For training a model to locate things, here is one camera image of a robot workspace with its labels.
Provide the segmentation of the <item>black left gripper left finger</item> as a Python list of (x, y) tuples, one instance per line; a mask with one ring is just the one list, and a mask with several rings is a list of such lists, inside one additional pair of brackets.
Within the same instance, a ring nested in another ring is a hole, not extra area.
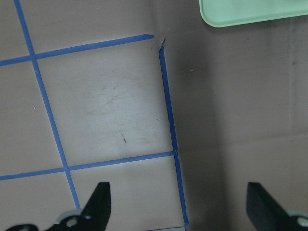
[(100, 182), (82, 210), (61, 216), (49, 231), (104, 231), (111, 215), (111, 189), (109, 182)]

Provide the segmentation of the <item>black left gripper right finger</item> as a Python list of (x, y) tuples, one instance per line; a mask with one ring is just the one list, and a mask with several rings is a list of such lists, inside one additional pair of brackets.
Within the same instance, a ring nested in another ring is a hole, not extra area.
[(258, 182), (249, 182), (246, 213), (257, 231), (306, 231), (308, 215), (287, 212)]

